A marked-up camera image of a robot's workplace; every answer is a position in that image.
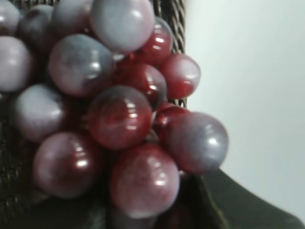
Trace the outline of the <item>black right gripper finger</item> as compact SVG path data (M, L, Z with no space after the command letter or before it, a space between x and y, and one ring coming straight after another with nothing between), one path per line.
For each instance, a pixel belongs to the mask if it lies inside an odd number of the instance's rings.
M192 176L190 195L200 229L303 229L296 216L262 200L221 170Z

